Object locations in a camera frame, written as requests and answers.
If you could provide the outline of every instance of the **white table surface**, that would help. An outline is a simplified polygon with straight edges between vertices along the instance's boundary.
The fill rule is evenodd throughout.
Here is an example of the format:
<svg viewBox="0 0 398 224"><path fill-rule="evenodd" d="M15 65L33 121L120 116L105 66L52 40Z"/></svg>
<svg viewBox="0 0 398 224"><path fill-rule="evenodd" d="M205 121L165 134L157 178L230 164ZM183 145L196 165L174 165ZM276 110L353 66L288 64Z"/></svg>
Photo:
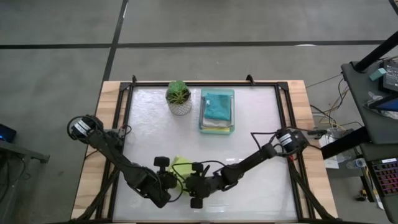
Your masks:
<svg viewBox="0 0 398 224"><path fill-rule="evenodd" d="M136 87L132 97L124 155L142 166L153 166L154 157L173 161L182 156L192 162L218 160L233 164L257 150L250 132L272 132L281 128L273 86L233 87L235 131L230 135L202 134L198 130L201 88L190 88L192 109L173 115L165 100L166 87ZM261 145L271 136L258 136ZM220 166L211 164L208 175ZM179 191L169 190L172 198ZM157 208L141 198L121 174L116 195L114 221L269 221L296 220L287 161L280 157L263 162L247 172L227 192L215 192L203 200L201 210L190 208L190 197Z"/></svg>

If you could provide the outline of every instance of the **yellow cloth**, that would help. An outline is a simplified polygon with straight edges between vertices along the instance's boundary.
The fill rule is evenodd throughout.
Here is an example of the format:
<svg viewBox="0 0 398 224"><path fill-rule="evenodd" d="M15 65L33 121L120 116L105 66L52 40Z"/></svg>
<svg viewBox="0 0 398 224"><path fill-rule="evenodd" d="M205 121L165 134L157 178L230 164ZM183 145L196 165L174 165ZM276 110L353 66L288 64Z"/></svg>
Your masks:
<svg viewBox="0 0 398 224"><path fill-rule="evenodd" d="M174 164L182 164L182 163L192 163L191 161L189 161L188 159L182 157L182 156L176 156L173 160L173 162L171 163L171 165L168 168L168 171L175 174L178 179L181 181L181 183L183 184L183 187L185 188L185 183L184 180L177 175L174 170L172 169L172 166ZM193 173L194 171L192 171L192 165L191 164L187 164L187 165L177 165L174 166L175 171L177 171L184 179L186 179L187 177L189 177L189 175L191 173Z"/></svg>
<svg viewBox="0 0 398 224"><path fill-rule="evenodd" d="M202 128L202 130L229 132L231 130L231 128Z"/></svg>

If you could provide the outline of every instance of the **yellow-green sponge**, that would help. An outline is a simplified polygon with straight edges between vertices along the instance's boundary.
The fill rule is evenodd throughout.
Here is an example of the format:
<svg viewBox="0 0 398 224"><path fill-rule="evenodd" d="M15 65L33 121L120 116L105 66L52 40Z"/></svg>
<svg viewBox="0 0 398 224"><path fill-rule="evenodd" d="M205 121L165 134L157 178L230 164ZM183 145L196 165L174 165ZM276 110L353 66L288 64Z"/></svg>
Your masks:
<svg viewBox="0 0 398 224"><path fill-rule="evenodd" d="M173 160L173 163L171 163L171 165L168 168L168 171L175 174L178 179L181 181L181 183L183 183L183 187L185 188L185 184L184 184L184 180L177 175L174 170L172 169L172 165L174 164L183 164L183 163L192 163L191 161L189 161L188 159L182 157L182 156L176 156ZM194 171L192 171L192 165L191 164L187 164L187 165L177 165L174 166L175 171L177 171L184 179L186 179L191 173L193 173Z"/></svg>

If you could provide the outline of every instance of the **succulent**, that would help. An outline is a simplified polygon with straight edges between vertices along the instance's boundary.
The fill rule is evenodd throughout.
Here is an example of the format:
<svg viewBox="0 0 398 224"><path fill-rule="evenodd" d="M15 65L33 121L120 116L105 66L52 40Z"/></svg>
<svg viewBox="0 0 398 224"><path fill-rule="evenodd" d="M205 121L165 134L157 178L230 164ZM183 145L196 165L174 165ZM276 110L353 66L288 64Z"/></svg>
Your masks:
<svg viewBox="0 0 398 224"><path fill-rule="evenodd" d="M190 92L183 81L172 81L169 83L166 99L169 103L181 105L189 99Z"/></svg>

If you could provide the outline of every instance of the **concrete floor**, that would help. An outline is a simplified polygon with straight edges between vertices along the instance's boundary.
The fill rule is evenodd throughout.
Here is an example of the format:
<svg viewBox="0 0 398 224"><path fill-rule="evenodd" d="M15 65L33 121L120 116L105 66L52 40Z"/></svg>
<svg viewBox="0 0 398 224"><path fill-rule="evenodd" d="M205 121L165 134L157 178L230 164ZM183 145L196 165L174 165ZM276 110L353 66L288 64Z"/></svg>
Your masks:
<svg viewBox="0 0 398 224"><path fill-rule="evenodd" d="M121 3L0 0L0 45L111 43ZM387 0L130 0L119 42L380 40L398 30L396 17ZM140 80L242 80L252 74L311 85L375 47L118 49L110 80L130 80L132 74ZM18 130L19 145L51 155L47 165L32 162L28 168L32 178L19 194L18 223L69 219L85 146L71 141L65 126L73 116L95 112L108 54L0 50L0 123ZM340 79L308 88L311 104L329 108ZM351 95L335 119L361 122ZM388 222L375 204L353 200L359 178L331 179L331 187L344 220Z"/></svg>

